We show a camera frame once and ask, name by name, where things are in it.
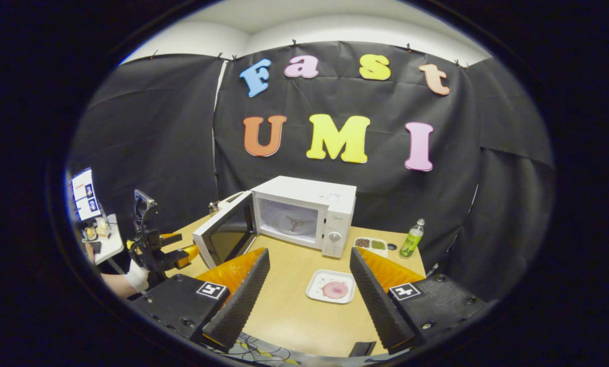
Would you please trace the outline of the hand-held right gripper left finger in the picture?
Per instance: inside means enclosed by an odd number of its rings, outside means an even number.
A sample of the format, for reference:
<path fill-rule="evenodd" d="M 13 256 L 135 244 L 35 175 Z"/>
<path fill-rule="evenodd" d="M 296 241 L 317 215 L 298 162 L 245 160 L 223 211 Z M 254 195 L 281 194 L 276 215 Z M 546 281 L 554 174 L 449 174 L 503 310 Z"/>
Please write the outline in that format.
<path fill-rule="evenodd" d="M 197 277 L 175 274 L 132 304 L 173 333 L 228 352 L 246 325 L 269 270 L 269 249 L 259 248 Z"/>

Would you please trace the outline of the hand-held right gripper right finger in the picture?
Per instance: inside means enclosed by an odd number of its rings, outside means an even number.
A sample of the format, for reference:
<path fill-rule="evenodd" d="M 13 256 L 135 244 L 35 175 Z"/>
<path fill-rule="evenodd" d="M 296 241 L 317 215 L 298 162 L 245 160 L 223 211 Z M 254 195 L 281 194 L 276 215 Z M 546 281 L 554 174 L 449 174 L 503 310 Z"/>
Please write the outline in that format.
<path fill-rule="evenodd" d="M 353 248 L 350 269 L 390 354 L 440 343 L 481 318 L 488 302 L 445 274 L 422 278 L 365 248 Z"/>

